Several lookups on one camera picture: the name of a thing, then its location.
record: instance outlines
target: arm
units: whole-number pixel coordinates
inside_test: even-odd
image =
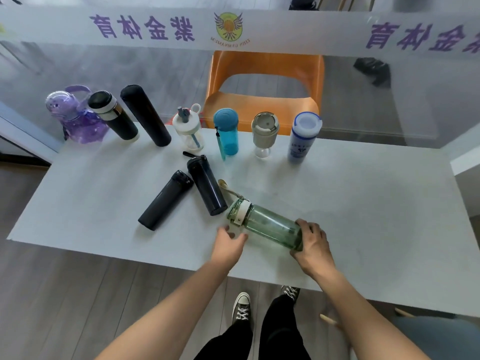
[[[293,252],[300,267],[315,280],[336,308],[359,360],[428,360],[411,340],[363,297],[335,268],[325,231],[298,219],[303,251]]]
[[[247,235],[232,240],[219,227],[212,257],[185,283],[105,348],[96,360],[177,360],[213,294],[242,254]]]

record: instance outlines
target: black pants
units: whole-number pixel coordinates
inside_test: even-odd
[[[250,323],[237,320],[225,333],[208,341],[195,360],[246,360],[253,336]],[[273,300],[263,319],[258,359],[310,360],[297,329],[293,301],[286,294]]]

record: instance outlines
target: hand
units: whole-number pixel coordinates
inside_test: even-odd
[[[230,270],[240,259],[248,235],[242,233],[234,238],[235,234],[227,232],[228,229],[228,226],[221,226],[217,229],[210,261]]]
[[[301,227],[303,250],[291,251],[290,254],[297,260],[303,272],[316,280],[318,275],[324,276],[335,271],[335,262],[325,231],[317,223],[301,218],[296,222]]]

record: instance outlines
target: chair seat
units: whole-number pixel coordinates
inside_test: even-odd
[[[203,118],[207,127],[215,128],[213,115],[220,108],[232,108],[238,114],[238,130],[252,131],[252,120],[260,112],[272,112],[280,123],[279,135],[290,135],[293,119],[303,111],[318,114],[318,106],[311,97],[277,98],[215,92],[208,96],[203,106]]]

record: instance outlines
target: blue and white tumbler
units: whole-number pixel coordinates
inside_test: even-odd
[[[234,156],[239,151],[239,115],[231,108],[221,108],[213,115],[225,155]]]
[[[293,120],[288,160],[302,163],[322,128],[322,119],[313,112],[301,112]]]

